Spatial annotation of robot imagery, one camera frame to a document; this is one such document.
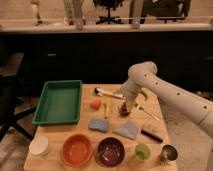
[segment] green plastic tray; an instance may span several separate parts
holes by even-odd
[[[47,81],[33,118],[33,124],[78,124],[82,81]]]

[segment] orange ball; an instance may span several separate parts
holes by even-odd
[[[96,100],[93,100],[91,103],[90,103],[90,107],[95,109],[95,110],[98,110],[100,107],[101,107],[101,101],[96,99]]]

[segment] brown bowl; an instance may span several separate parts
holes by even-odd
[[[92,157],[92,143],[83,134],[75,134],[65,140],[61,148],[61,158],[68,166],[85,165]]]
[[[107,167],[120,164],[125,156],[124,146],[118,139],[108,137],[103,139],[97,147],[97,159]]]

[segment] green cup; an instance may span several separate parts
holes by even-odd
[[[135,158],[138,161],[145,161],[147,160],[151,155],[151,151],[149,147],[146,144],[138,144],[135,147]]]

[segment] office chair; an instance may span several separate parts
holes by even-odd
[[[130,20],[132,22],[134,1],[130,3]],[[147,15],[155,16],[157,20],[176,22],[184,20],[188,16],[191,0],[144,0],[140,24],[144,24]]]
[[[100,16],[100,20],[96,22],[96,24],[101,24],[104,22],[107,22],[110,24],[111,22],[117,23],[117,24],[123,24],[121,22],[121,19],[119,16],[112,17],[110,9],[113,8],[115,10],[119,5],[122,6],[123,0],[99,0],[94,1],[94,3],[97,5],[99,3],[100,6],[104,6],[107,9],[108,15],[107,16]]]
[[[21,127],[17,121],[32,114],[35,108],[15,114],[15,107],[18,101],[16,97],[16,87],[17,81],[14,76],[0,77],[0,141],[4,138],[11,126],[28,139],[33,139],[33,136]]]

